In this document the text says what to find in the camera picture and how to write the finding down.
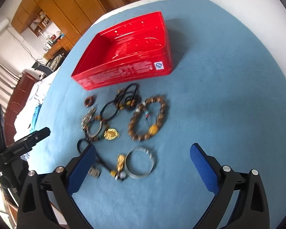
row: blue gripper pad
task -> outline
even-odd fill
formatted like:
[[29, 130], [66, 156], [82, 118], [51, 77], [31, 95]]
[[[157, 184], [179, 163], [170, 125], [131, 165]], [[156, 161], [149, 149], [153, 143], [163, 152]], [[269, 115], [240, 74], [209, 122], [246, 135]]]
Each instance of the blue gripper pad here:
[[69, 195], [79, 191], [91, 165], [95, 163], [95, 147], [93, 145], [87, 146], [79, 158], [80, 159], [76, 166], [68, 176], [68, 184], [66, 189]]
[[208, 156], [197, 143], [191, 146], [190, 156], [208, 191], [217, 195], [220, 190], [218, 176], [207, 161]]

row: desk clutter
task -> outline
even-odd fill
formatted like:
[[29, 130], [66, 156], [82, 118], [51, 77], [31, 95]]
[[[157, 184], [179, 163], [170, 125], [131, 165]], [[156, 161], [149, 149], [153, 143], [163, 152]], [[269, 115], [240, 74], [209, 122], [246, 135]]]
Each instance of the desk clutter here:
[[[115, 98], [103, 106], [99, 115], [96, 114], [97, 109], [92, 106], [92, 108], [84, 115], [81, 122], [81, 128], [84, 132], [84, 138], [79, 140], [77, 143], [77, 150], [80, 154], [80, 146], [82, 142], [86, 142], [88, 143], [88, 145], [91, 145], [95, 141], [100, 141], [103, 139], [114, 140], [115, 138], [119, 137], [119, 128], [110, 128], [109, 124], [110, 121], [113, 120], [118, 113], [122, 113], [123, 110], [127, 112], [134, 111], [133, 116], [131, 117], [130, 123], [128, 125], [128, 134], [132, 140], [145, 141], [157, 134], [163, 124], [163, 119], [165, 117], [165, 100], [162, 96], [154, 96], [145, 99], [144, 102], [141, 103], [142, 98], [138, 94], [138, 89], [139, 85], [137, 83], [131, 83], [126, 88], [118, 90]], [[93, 96], [87, 97], [84, 102], [85, 106], [87, 106], [87, 103], [90, 105], [91, 100], [93, 100], [93, 103], [95, 102], [95, 98]], [[149, 104], [154, 102], [160, 103], [160, 110], [157, 116], [153, 115], [153, 113], [150, 112], [150, 110], [148, 109]], [[116, 107], [116, 110], [112, 116], [110, 116], [109, 118], [104, 118], [104, 111], [109, 104], [113, 104]], [[141, 117], [145, 117], [147, 124], [151, 125], [148, 126], [148, 131], [144, 135], [137, 135], [135, 133], [135, 126]], [[93, 123], [99, 123], [98, 130], [94, 133], [90, 132], [90, 128]], [[150, 159], [150, 169], [144, 174], [134, 174], [133, 171], [130, 170], [128, 161], [134, 151], [144, 152], [148, 155]], [[103, 166], [107, 171], [109, 171], [112, 177], [120, 181], [126, 179], [127, 176], [134, 179], [142, 179], [144, 177], [147, 177], [153, 171], [153, 168], [155, 166], [155, 159], [151, 151], [141, 146], [134, 148], [127, 155], [120, 154], [117, 157], [116, 169], [110, 168], [109, 164], [107, 164], [103, 160], [103, 158], [99, 155], [97, 151], [96, 157], [96, 163]], [[100, 176], [100, 171], [95, 165], [91, 166], [88, 173], [95, 178], [98, 178]]]

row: gold brooch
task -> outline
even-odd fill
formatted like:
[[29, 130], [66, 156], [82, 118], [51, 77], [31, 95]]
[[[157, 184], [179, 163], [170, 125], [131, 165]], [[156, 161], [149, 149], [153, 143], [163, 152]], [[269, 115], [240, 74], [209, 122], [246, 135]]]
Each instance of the gold brooch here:
[[113, 140], [118, 136], [120, 136], [120, 134], [114, 128], [109, 128], [104, 132], [104, 138], [107, 140]]

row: red item on desk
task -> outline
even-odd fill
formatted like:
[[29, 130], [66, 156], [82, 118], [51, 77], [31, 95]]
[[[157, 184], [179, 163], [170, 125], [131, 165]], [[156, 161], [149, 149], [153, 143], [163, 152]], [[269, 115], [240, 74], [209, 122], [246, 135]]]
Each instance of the red item on desk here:
[[168, 32], [158, 11], [96, 34], [71, 77], [91, 90], [172, 71]]

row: white bedding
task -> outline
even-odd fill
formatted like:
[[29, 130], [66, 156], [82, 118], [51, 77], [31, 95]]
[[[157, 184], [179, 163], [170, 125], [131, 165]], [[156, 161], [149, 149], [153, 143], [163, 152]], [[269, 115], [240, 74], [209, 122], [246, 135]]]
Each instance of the white bedding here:
[[16, 134], [14, 140], [17, 141], [30, 134], [31, 122], [35, 112], [35, 108], [43, 104], [44, 98], [56, 76], [60, 67], [57, 71], [53, 72], [48, 77], [44, 78], [42, 81], [39, 81], [34, 84], [26, 105], [22, 111], [17, 115], [14, 126], [16, 129]]

